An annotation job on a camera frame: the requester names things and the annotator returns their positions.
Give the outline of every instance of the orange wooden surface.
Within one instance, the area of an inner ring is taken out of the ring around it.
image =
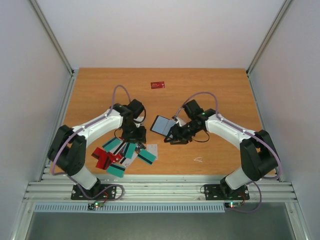
[[[150,82],[165,82],[165,88],[151,89]],[[260,130],[253,95],[244,69],[212,68],[81,68],[72,92],[64,124],[69,127],[86,123],[99,116],[111,105],[116,85],[124,85],[132,99],[143,103],[147,111],[145,127],[147,144],[157,144],[158,160],[148,165],[140,159],[126,169],[126,174],[201,174],[225,175],[240,166],[240,152],[224,139],[210,134],[206,143],[187,145],[164,143],[164,137],[149,131],[157,115],[171,118],[192,94],[213,92],[219,101],[219,112],[228,120],[252,130]],[[125,92],[119,88],[116,103],[127,104]],[[204,109],[215,108],[214,98],[200,95],[195,98]],[[184,111],[180,116],[188,121]],[[110,132],[93,142],[86,152],[86,166],[92,173],[103,174],[95,168],[91,157],[114,135]],[[205,140],[204,132],[194,138]]]

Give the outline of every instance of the white wall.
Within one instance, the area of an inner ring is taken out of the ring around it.
[[[0,239],[40,176],[67,70],[27,0],[0,1]]]
[[[320,239],[320,1],[295,0],[252,73],[266,129]]]
[[[247,68],[283,0],[38,2],[74,68]]]

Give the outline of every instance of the aluminum frame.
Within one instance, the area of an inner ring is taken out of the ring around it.
[[[76,82],[75,74],[68,84],[65,96],[56,118],[55,130],[63,123],[72,90]],[[13,240],[25,239],[37,203],[90,203],[92,201],[73,201],[70,199],[73,183],[64,175],[50,175],[50,163],[43,167],[39,181],[30,182],[23,197],[18,221],[12,234]],[[208,203],[201,193],[204,184],[218,184],[223,175],[125,175],[117,178],[111,175],[97,174],[102,183],[121,184],[126,189],[119,203]],[[285,203],[296,239],[308,240],[309,234],[301,214],[294,188],[290,182],[260,180],[257,182],[262,192],[263,203]],[[259,202],[259,192],[255,185],[248,186],[250,200]]]

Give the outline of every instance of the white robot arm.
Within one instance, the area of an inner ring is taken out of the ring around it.
[[[272,152],[256,141],[258,138],[276,152],[270,135],[265,130],[256,132],[243,128],[213,109],[204,111],[195,100],[187,102],[183,108],[191,121],[181,123],[181,119],[176,118],[177,123],[171,127],[164,142],[172,145],[187,144],[197,132],[204,130],[222,137],[240,150],[241,167],[220,181],[220,189],[225,198],[229,198],[243,185],[259,180],[278,166]]]
[[[146,143],[146,128],[141,126],[142,121],[137,121],[143,110],[145,109],[142,103],[134,99],[128,105],[117,103],[113,109],[108,109],[84,124],[74,127],[61,126],[47,154],[53,161],[53,167],[56,164],[86,189],[88,195],[95,196],[99,192],[100,181],[85,166],[86,148],[104,134],[119,128],[122,128],[121,137],[124,142]],[[69,141],[71,146],[63,148],[70,136],[73,136]]]

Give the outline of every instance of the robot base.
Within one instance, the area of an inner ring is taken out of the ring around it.
[[[220,184],[205,184],[203,185],[204,188],[204,195],[205,195],[205,200],[230,200],[230,201],[235,201],[235,200],[249,200],[249,192],[248,192],[248,187],[247,186],[241,186],[237,191],[235,191],[230,198],[226,198],[223,196],[222,191],[220,190]]]
[[[110,185],[111,184],[100,184],[98,193]],[[115,199],[116,193],[117,193],[117,187],[116,186],[110,187],[105,192],[106,192],[106,194],[108,194],[108,198],[107,198],[108,200]],[[85,200],[85,201],[87,201],[87,200],[105,200],[105,199],[106,199],[106,195],[104,193],[100,194],[95,199],[88,199],[83,195],[83,193],[81,192],[80,188],[77,185],[74,185],[72,188],[71,200]]]

